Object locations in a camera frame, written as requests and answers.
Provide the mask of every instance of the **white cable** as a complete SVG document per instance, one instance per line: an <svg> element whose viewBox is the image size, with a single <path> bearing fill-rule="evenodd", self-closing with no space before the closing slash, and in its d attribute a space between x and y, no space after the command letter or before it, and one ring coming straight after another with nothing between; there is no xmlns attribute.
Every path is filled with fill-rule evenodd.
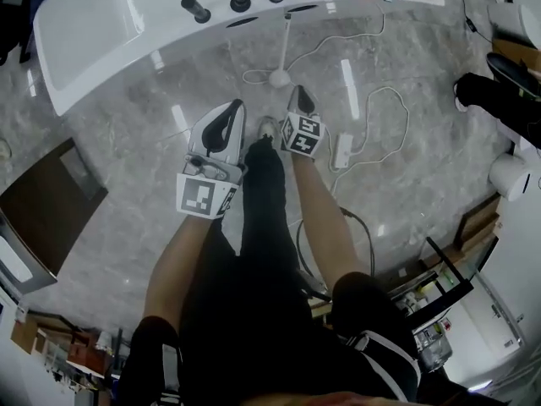
<svg viewBox="0 0 541 406"><path fill-rule="evenodd" d="M244 71L243 72L243 81L244 83L246 83L247 85L263 85L265 83L268 83L269 81L268 80L263 80L263 81L248 81L244 78L244 75L246 74L249 74L251 72L272 72L271 70L269 69L249 69L247 71Z"/></svg>
<svg viewBox="0 0 541 406"><path fill-rule="evenodd" d="M379 163L383 162L385 159L387 159L389 156L391 156L392 154L399 152L402 149L402 147L404 146L404 143L406 141L407 131L409 130L409 110L407 109L406 104L404 104L404 99L402 98L402 95L400 93L398 93L398 91L396 91L392 87L385 86L385 87L380 87L379 89L376 89L375 91L370 92L369 96L366 98L366 136L364 137L363 144L361 145L361 148L359 149L359 151L354 152L352 154L352 156L353 155L358 155L359 153L361 153L363 151L364 147L366 146L366 141L367 141L367 139L369 137L370 97L375 93L378 93L380 91L386 91L386 90L394 91L396 93L396 95L398 96L398 98L400 99L400 103L401 103L402 107L404 108L404 110L406 110L406 129L404 130L404 135L402 137L402 141L400 142L400 145L398 146L397 149L395 149L394 151L390 151L389 153L387 153L385 156L383 156L378 161L366 161L366 162L359 161L359 162L355 162L354 164L349 166L349 168L345 172L343 172L341 175L336 177L335 181L333 182L333 184L331 186L331 194L333 194L333 195L335 194L336 184L338 183L338 181L341 178L343 178L346 174L351 172L354 167L360 166L361 164L379 164ZM331 133L329 133L329 131L327 130L327 134L329 135L329 147L330 147L329 148L329 153L330 153L330 155L332 157ZM329 161L329 170L331 170L333 173L336 173L336 171L331 166L331 161Z"/></svg>
<svg viewBox="0 0 541 406"><path fill-rule="evenodd" d="M319 51L321 49L322 46L324 46L324 44L327 41L329 41L331 39L354 39L356 37L361 37L361 36L380 36L380 35L383 35L383 33L385 32L385 12L383 11L383 9L381 8L381 6L378 3L374 2L374 4L377 6L378 10L381 12L381 15L383 17L382 22L381 22L381 30L380 30L380 32L378 32L378 33L357 33L356 35L351 35L351 36L327 36L326 38L321 40L321 42L317 45L317 47L314 48L312 51L306 52L305 54L301 54L300 56L295 58L291 63L289 63L289 66L287 67L286 71L289 72L289 70L293 67L293 65L295 65L299 60L301 60L303 58L306 58L307 56L311 56L312 54L315 54L317 51ZM285 56L284 50L285 50L285 46L284 46L284 49L282 49L281 57ZM256 73L256 72L257 73L271 73L273 71L270 70L270 69L249 69L249 70L243 72L243 81L248 85L263 85L263 84L268 83L268 80L263 80L263 81L248 81L248 80L246 80L245 76L247 74ZM392 154L397 153L398 151L400 151L402 149L402 147L404 146L404 142L406 141L407 131L409 130L409 110L407 109L406 105L404 104L404 100L402 98L402 95L398 91L396 91L392 87L388 87L388 86L380 87L379 89L376 89L375 91L370 92L370 94L366 98L366 134L364 136L363 143L359 147L358 151L353 151L351 153L350 157L361 154L363 152L363 149L366 146L366 142L367 142L367 140L369 138L369 115L370 115L370 98L371 98L371 96L373 94L375 94L375 93L378 93L380 91L385 91L385 90L394 91L398 95L398 98L400 99L400 103L402 104L402 107L406 110L406 114L407 114L407 116L406 116L406 129L404 131L404 136L402 137L402 142L400 143L400 146L397 149L395 149L394 151L391 151L391 152L387 153L385 156L383 156L378 161L355 162L354 164L349 166L349 168L345 172L343 172L342 174L340 174L339 176L336 177L335 181L333 182L333 184L331 186L331 194L333 194L333 195L335 194L336 184L338 183L338 181L342 177L344 177L346 174L351 172L354 167L356 167L358 165L361 165L361 164L379 164L379 163L383 162L385 159L387 159L389 156L391 156ZM340 169L336 169L336 168L334 168L332 166L333 150L332 150L331 133L329 132L328 128L326 128L326 127L325 127L325 132L327 133L327 135L329 137L329 154L330 155L329 155L328 168L332 173L339 173Z"/></svg>
<svg viewBox="0 0 541 406"><path fill-rule="evenodd" d="M356 35L351 35L351 36L327 36L312 51L306 52L305 54L301 54L300 56L295 58L291 63L289 63L289 66L287 67L286 72L289 72L289 70L293 67L293 65L296 64L299 60L301 60L303 58L306 58L307 56L311 56L315 52L319 51L320 48L327 41L329 41L330 39L354 39L356 37L361 37L361 36L380 36L380 35L383 35L383 32L385 31L385 12L383 12L383 9L381 8L381 6L378 3L374 2L374 4L378 7L378 9L381 12L381 15L383 16L383 21L381 23L381 31L379 33L357 33ZM248 81L248 80L246 80L244 75L249 74L249 73L253 73L253 72L269 73L269 72L272 72L272 70L269 70L269 69L249 69L249 70L243 72L243 81L246 84L248 84L248 85L263 85L263 84L267 83L268 80L265 80L265 81Z"/></svg>

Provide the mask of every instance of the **cable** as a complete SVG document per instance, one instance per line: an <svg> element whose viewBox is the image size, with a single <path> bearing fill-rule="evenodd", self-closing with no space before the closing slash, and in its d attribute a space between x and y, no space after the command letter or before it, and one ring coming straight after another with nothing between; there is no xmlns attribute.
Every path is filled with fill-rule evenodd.
<svg viewBox="0 0 541 406"><path fill-rule="evenodd" d="M312 51L306 52L305 54L301 54L297 58L293 59L293 61L291 63L289 63L289 66L287 66L286 72L289 72L289 70L293 67L293 65L295 65L299 60L301 60L303 58L306 58L308 56L311 56L312 54L319 51L320 48L327 41L329 41L330 39L354 39L356 37L361 37L361 36L380 36L380 35L383 35L383 32L385 31L385 12L383 12L383 9L381 8L381 6L378 3L375 3L375 5L378 7L378 9L381 12L381 15L383 16L383 20L382 20L382 23L381 23L381 31L379 33L357 33L356 35L351 35L351 36L327 36L326 38L322 39L321 42L317 45L317 47L314 48ZM269 73L269 72L272 72L272 70L269 70L269 69L249 69L247 71L244 71L243 72L243 81L246 84L248 84L248 85L263 85L263 84L268 82L267 80L264 80L264 81L248 81L248 80L246 80L245 75L250 74L250 73L254 73L254 72Z"/></svg>
<svg viewBox="0 0 541 406"><path fill-rule="evenodd" d="M304 270L305 270L311 277L314 277L314 274L312 273L312 271L310 271L310 268L309 268L308 265L306 264L306 260L305 260L304 257L303 257L303 253L301 252L300 242L301 242L301 228L303 227L303 224L304 224L304 220L301 220L301 222L298 224L298 228L297 228L297 237L295 238L295 240L296 240L296 242L297 242L297 254L298 254L298 259L300 260L301 264L303 265Z"/></svg>
<svg viewBox="0 0 541 406"><path fill-rule="evenodd" d="M370 98L372 97L373 94L375 93L378 93L380 91L385 91L385 90L389 90L389 91L393 91L396 93L396 95L398 96L398 98L400 99L400 103L402 105L402 107L404 108L404 110L406 110L406 129L404 130L404 135L402 137L402 141L400 142L400 145L398 146L398 148L396 148L394 151L390 151L389 153L387 153L385 156L383 156L381 159L379 159L378 161L366 161L366 162L355 162L354 164L352 164L351 166L349 166L349 168L343 172L342 174L340 174L336 179L335 181L333 182L332 186L331 186L331 194L335 194L336 192L336 185L338 184L338 181L343 178L346 174L348 174L349 172L351 172L356 166L360 166L362 164L379 164L381 162L383 162L385 159L387 159L389 156L393 155L394 153L397 153L399 152L402 147L404 146L404 143L406 141L406 136L407 136L407 131L409 130L409 116L410 116L410 113L409 113L409 110L408 108L406 107L406 104L404 104L404 99L402 98L402 95L396 91L395 89L393 89L392 87L389 87L389 86L385 86L385 87L380 87L379 89L376 89L375 91L372 91L370 92L368 98L366 98L366 136L364 137L364 141L360 147L360 149L357 151L357 152L354 152L352 153L352 155L359 155L360 153L363 152L363 149L364 147L366 146L366 141L368 140L368 136L369 136L369 118L370 118ZM329 149L329 152L331 154L331 157L332 157L332 149L330 148ZM333 173L336 173L336 171L334 171L334 169L332 168L331 166L331 163L329 163L329 169L333 172Z"/></svg>
<svg viewBox="0 0 541 406"><path fill-rule="evenodd" d="M485 39L488 43L492 44L492 46L498 50L498 52L502 55L502 56L505 56L505 54L494 44L494 42L492 40L490 40L488 37L486 37L485 35L483 35L479 30L478 28L476 27L476 25L473 23L472 19L470 17L467 16L467 12L466 12L466 0L462 0L462 7L464 9L464 18L466 19L466 25L468 27L469 30L471 30L473 33L477 33L479 36L481 36L483 39Z"/></svg>
<svg viewBox="0 0 541 406"><path fill-rule="evenodd" d="M363 226L364 231L366 232L366 235L369 239L369 247L370 247L370 276L373 277L375 275L375 253L374 253L374 245L372 244L372 236L370 235L369 228L360 217L348 211L346 208L340 207L340 210L342 211L342 214L344 214L345 217L350 217L357 220L361 224L361 226Z"/></svg>

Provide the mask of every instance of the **white plug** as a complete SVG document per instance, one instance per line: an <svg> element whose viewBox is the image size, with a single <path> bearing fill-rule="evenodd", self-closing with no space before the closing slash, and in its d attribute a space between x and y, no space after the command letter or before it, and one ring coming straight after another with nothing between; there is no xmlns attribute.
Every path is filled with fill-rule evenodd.
<svg viewBox="0 0 541 406"><path fill-rule="evenodd" d="M341 132L336 137L332 166L334 168L347 168L349 166L349 157L352 155L353 136L346 132Z"/></svg>

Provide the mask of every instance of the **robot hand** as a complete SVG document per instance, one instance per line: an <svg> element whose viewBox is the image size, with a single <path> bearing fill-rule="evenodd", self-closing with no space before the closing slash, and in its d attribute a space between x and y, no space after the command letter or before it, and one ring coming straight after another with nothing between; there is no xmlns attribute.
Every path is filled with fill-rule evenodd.
<svg viewBox="0 0 541 406"><path fill-rule="evenodd" d="M245 115L243 102L236 99L194 125L186 165L177 175L177 211L209 219L224 216L243 178Z"/></svg>
<svg viewBox="0 0 541 406"><path fill-rule="evenodd" d="M295 86L281 126L282 149L312 157L324 136L325 125L315 112L314 101L304 87Z"/></svg>

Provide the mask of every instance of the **white container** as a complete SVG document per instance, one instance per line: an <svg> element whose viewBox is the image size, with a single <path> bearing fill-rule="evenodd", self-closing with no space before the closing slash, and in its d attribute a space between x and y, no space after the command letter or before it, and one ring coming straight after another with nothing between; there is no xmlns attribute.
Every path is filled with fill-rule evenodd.
<svg viewBox="0 0 541 406"><path fill-rule="evenodd" d="M514 201L524 192L530 173L522 159L504 153L492 163L489 179L503 197Z"/></svg>
<svg viewBox="0 0 541 406"><path fill-rule="evenodd" d="M541 50L541 20L523 4L496 3L489 5L490 23L500 32Z"/></svg>

